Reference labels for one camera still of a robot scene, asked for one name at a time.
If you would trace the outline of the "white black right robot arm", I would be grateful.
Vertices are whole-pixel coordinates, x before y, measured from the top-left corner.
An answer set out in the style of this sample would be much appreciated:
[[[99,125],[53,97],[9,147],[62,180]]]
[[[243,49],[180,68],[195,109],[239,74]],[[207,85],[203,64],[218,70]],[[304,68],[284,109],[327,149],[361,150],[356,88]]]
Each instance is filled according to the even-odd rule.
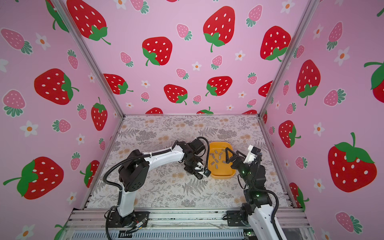
[[[230,227],[250,227],[257,240],[285,240],[286,236],[280,226],[276,213],[279,208],[277,195],[267,190],[266,170],[261,165],[261,149],[249,146],[248,154],[226,148],[226,163],[239,172],[238,178],[245,182],[246,202],[238,211],[227,211],[223,216]]]

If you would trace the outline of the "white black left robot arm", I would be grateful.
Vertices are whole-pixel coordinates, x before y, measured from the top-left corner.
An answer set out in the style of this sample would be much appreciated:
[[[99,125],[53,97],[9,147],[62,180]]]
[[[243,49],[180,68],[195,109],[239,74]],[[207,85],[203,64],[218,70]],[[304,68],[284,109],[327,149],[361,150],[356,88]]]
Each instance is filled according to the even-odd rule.
[[[178,162],[184,164],[184,170],[198,180],[209,177],[209,152],[210,143],[204,137],[197,137],[190,143],[175,141],[171,147],[155,152],[131,152],[103,176],[105,184],[119,190],[117,205],[111,207],[106,215],[106,227],[130,227],[136,223],[136,192],[144,185],[148,173],[155,168]]]

